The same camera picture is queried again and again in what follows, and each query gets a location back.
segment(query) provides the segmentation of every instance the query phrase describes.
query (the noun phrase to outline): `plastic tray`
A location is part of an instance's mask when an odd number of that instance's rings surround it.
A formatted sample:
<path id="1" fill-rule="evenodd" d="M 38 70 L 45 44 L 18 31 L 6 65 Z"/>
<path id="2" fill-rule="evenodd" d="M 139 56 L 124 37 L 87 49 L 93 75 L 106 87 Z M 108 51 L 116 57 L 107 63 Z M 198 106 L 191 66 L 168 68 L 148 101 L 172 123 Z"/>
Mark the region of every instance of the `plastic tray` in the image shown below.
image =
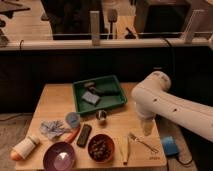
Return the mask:
<path id="1" fill-rule="evenodd" d="M 86 89 L 84 84 L 90 81 L 94 81 L 97 89 L 102 90 L 116 90 L 119 91 L 118 95 L 101 96 L 101 100 L 95 106 L 87 103 L 82 99 Z M 83 116 L 89 113 L 94 113 L 100 109 L 113 109 L 124 105 L 127 102 L 127 98 L 123 89 L 120 87 L 119 81 L 115 75 L 109 75 L 104 77 L 93 78 L 89 80 L 83 80 L 73 83 L 73 94 L 75 100 L 76 112 Z"/>

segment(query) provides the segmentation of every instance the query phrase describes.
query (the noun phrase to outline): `brown bowl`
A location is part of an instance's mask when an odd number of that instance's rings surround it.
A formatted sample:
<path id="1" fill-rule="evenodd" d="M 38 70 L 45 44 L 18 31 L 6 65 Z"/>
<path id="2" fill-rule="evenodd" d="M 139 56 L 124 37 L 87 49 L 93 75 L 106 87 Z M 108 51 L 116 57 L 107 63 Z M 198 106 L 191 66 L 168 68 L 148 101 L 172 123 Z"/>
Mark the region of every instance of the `brown bowl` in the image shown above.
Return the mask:
<path id="1" fill-rule="evenodd" d="M 114 155 L 115 144 L 108 135 L 97 134 L 89 141 L 89 156 L 98 163 L 110 161 Z"/>

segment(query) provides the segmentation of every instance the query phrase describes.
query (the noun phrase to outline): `cloth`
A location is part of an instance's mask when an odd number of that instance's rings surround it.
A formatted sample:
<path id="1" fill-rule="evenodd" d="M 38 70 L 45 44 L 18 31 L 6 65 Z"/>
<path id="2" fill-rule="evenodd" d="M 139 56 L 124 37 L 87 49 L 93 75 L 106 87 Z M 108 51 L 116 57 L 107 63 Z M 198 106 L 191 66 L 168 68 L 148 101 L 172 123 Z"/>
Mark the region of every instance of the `cloth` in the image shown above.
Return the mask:
<path id="1" fill-rule="evenodd" d="M 71 131 L 69 128 L 62 128 L 62 125 L 63 123 L 60 120 L 51 122 L 44 121 L 40 125 L 40 132 L 49 140 L 53 140 L 54 138 Z"/>

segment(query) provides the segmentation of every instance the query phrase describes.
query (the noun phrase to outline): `small object in tray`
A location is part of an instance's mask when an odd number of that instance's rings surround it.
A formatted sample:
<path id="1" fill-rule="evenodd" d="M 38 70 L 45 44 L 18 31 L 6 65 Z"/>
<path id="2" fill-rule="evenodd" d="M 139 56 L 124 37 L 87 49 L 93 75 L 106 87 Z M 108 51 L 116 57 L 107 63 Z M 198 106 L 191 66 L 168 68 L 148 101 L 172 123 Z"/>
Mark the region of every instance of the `small object in tray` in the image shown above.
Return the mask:
<path id="1" fill-rule="evenodd" d="M 92 94 L 96 94 L 98 96 L 115 96 L 119 95 L 120 91 L 117 90 L 101 90 L 95 87 L 95 82 L 90 81 L 84 84 L 84 87 L 90 91 Z"/>
<path id="2" fill-rule="evenodd" d="M 83 96 L 82 99 L 84 99 L 86 102 L 93 104 L 93 105 L 97 105 L 98 102 L 100 101 L 100 97 L 96 94 L 92 94 L 89 91 L 86 91 Z"/>

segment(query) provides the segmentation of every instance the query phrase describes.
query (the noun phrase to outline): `wall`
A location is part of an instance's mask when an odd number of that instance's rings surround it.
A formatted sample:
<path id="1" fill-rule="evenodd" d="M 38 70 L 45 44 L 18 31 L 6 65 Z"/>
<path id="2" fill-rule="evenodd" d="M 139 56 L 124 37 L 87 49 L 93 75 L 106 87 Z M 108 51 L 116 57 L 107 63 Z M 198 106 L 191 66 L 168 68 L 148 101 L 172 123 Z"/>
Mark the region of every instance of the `wall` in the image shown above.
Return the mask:
<path id="1" fill-rule="evenodd" d="M 179 47 L 174 53 L 170 48 L 1 51 L 0 113 L 33 112 L 46 83 L 72 83 L 110 74 L 121 82 L 138 82 L 155 67 L 172 78 L 174 94 L 213 103 L 212 51 Z"/>

